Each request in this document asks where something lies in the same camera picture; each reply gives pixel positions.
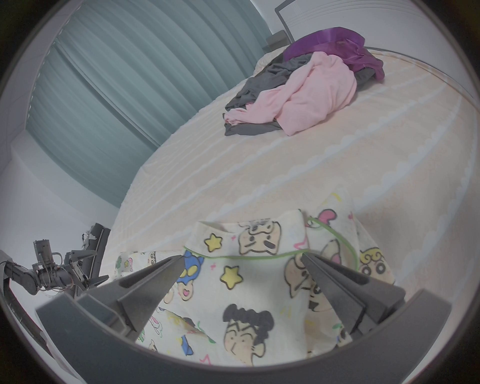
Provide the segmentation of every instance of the black curly hair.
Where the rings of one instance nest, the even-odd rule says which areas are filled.
[[[268,331],[273,329],[273,316],[269,311],[255,312],[253,309],[246,311],[244,308],[237,308],[236,304],[230,304],[223,312],[223,321],[240,321],[255,327],[256,338],[253,345],[261,344],[268,339]]]

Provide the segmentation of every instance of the purple garment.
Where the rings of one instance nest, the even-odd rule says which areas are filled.
[[[384,62],[373,56],[364,46],[365,39],[357,32],[343,27],[324,29],[311,33],[295,41],[283,52],[283,61],[293,57],[325,52],[327,55],[339,56],[351,71],[357,72],[369,67],[375,70],[375,78],[382,80]]]

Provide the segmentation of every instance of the teal curtain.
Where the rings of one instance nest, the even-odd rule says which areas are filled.
[[[120,206],[173,132],[251,76],[270,35],[250,0],[86,0],[46,56],[27,130]]]

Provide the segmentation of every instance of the pink garment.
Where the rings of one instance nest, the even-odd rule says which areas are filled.
[[[264,124],[276,118],[291,136],[346,106],[356,90],[355,76],[340,57],[314,52],[310,61],[294,71],[284,85],[260,92],[247,109],[231,109],[224,119],[237,125]]]

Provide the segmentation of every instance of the bed sheet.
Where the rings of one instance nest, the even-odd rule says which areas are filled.
[[[292,137],[224,136],[225,104],[245,81],[201,109],[138,171],[101,274],[112,275],[120,252],[182,252],[196,221],[314,210],[341,183],[407,298],[425,287],[452,300],[479,247],[478,109],[436,69],[372,53],[385,80]]]

